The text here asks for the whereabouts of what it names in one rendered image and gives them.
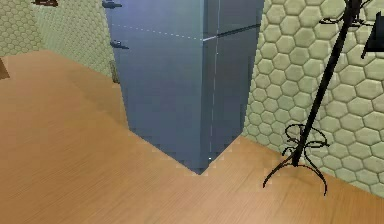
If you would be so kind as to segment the dark brown wall object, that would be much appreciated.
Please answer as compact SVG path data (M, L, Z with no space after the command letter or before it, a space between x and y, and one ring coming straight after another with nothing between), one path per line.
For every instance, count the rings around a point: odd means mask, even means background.
M50 6L50 7L58 6L57 0L33 0L31 3L35 5L40 5L40 6Z

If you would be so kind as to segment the black coat stand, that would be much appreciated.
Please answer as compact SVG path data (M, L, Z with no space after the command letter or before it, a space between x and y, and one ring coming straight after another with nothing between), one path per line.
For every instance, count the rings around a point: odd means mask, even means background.
M290 152L290 155L280 162L264 179L262 187L267 186L270 178L279 170L284 167L293 166L293 167L304 167L312 172L314 172L323 182L324 193L327 194L328 185L324 175L321 173L319 168L311 161L307 155L307 149L318 149L322 147L329 147L330 144L325 136L325 134L317 128L313 127L315 118L320 109L320 105L325 96L326 90L329 86L330 80L333 76L336 64L340 57L341 51L344 47L348 30L351 27L361 27L367 26L367 23L360 18L360 11L365 5L367 5L372 0L344 0L345 8L341 16L336 19L333 18L323 18L319 21L320 24L337 24L343 22L342 27L339 31L339 35L335 41L335 44L332 48L330 58L325 67L323 76L321 78L318 90L313 101L307 122L305 124L290 124L285 130L284 134L287 137L288 142L295 143L295 146L287 146L281 153L284 156L287 152Z

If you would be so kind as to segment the blue-grey fridge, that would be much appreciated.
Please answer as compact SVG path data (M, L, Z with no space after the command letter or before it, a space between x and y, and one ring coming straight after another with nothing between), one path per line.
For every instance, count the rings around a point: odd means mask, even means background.
M113 1L130 131L203 173L243 132L265 0Z

